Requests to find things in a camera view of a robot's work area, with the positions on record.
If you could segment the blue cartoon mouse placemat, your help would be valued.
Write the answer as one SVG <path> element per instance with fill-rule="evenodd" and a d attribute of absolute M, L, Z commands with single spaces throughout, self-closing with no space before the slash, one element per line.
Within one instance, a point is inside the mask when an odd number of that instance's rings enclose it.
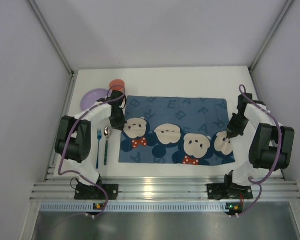
<path fill-rule="evenodd" d="M 119 162 L 220 166 L 234 163 L 222 98 L 128 96 Z"/>

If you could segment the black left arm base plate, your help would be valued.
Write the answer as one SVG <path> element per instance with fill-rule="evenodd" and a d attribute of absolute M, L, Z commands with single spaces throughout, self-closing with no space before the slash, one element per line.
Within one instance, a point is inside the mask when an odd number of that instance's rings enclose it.
<path fill-rule="evenodd" d="M 118 184 L 103 184 L 109 200 L 116 200 L 119 194 Z M 106 200 L 106 195 L 95 186 L 79 183 L 75 188 L 75 200 Z"/>

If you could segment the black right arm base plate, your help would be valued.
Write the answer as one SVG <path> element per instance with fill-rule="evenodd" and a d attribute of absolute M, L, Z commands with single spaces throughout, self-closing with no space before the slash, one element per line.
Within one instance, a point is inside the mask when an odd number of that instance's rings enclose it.
<path fill-rule="evenodd" d="M 254 198 L 250 186 L 240 186 L 237 184 L 226 185 L 225 183 L 211 183 L 206 185 L 209 200 L 244 200 Z"/>

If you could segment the purple plastic plate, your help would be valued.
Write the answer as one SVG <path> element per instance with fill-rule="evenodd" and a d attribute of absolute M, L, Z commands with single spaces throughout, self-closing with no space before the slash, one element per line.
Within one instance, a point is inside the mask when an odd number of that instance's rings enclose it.
<path fill-rule="evenodd" d="M 108 90 L 103 88 L 96 88 L 87 92 L 80 102 L 81 111 L 86 111 L 91 108 L 99 99 L 107 97 Z"/>

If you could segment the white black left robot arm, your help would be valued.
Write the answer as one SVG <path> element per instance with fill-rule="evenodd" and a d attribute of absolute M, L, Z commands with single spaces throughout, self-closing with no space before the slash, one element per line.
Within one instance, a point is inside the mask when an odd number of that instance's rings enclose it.
<path fill-rule="evenodd" d="M 104 120 L 109 120 L 114 130 L 122 131 L 127 123 L 123 112 L 125 92 L 109 90 L 110 96 L 101 98 L 87 110 L 61 118 L 54 150 L 61 156 L 58 176 L 75 174 L 80 183 L 96 186 L 101 179 L 97 171 L 97 156 L 92 147 L 99 148 L 98 129 Z"/>

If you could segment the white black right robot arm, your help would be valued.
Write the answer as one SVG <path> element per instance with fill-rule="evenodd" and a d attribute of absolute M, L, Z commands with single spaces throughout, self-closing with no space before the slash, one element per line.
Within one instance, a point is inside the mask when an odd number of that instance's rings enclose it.
<path fill-rule="evenodd" d="M 251 123 L 255 134 L 248 152 L 248 160 L 224 177 L 228 191 L 247 191 L 251 181 L 263 183 L 265 180 L 257 169 L 273 172 L 285 170 L 291 162 L 295 130 L 283 126 L 271 115 L 264 102 L 253 100 L 251 93 L 238 96 L 238 113 L 234 113 L 226 128 L 226 139 L 243 136 Z"/>

